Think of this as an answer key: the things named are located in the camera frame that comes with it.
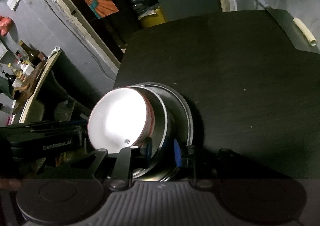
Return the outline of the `person left hand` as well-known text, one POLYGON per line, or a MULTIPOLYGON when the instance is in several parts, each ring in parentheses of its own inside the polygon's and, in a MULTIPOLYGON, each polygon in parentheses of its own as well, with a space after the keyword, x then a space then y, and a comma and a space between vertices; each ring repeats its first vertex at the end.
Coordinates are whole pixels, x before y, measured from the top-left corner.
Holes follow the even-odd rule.
POLYGON ((21 187, 21 182, 17 179, 0 179, 0 189, 17 191, 21 187))

